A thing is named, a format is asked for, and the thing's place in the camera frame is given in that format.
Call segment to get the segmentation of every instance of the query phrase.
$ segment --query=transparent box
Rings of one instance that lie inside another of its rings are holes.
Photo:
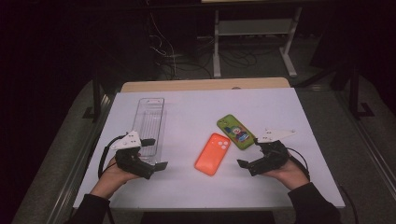
[[[134,117],[133,130],[139,133],[140,139],[155,139],[153,146],[142,147],[140,159],[149,164],[161,161],[165,113],[163,98],[142,98]]]

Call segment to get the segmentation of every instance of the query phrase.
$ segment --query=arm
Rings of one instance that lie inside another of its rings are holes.
[[[296,224],[341,223],[339,211],[327,202],[298,166],[288,160],[285,165],[263,175],[279,180],[290,189],[289,197],[296,211]]]
[[[108,200],[123,184],[139,176],[121,170],[113,158],[102,176],[91,190],[84,196],[81,205],[68,224],[93,224],[102,223],[108,209]]]

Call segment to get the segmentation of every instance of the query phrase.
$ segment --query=smartphone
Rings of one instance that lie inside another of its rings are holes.
[[[219,119],[217,124],[239,149],[243,150],[254,144],[254,134],[233,115],[226,115]]]
[[[207,175],[214,175],[230,144],[231,141],[228,137],[212,133],[194,164],[195,169]]]

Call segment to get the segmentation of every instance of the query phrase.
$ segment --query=orange phone case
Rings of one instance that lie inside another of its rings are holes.
[[[231,141],[228,137],[218,133],[212,133],[201,155],[194,164],[195,169],[207,175],[214,175],[230,144]]]

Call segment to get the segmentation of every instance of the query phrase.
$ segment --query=green phone case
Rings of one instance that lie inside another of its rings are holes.
[[[217,124],[239,149],[243,150],[254,144],[254,134],[233,115],[226,115],[219,119]]]

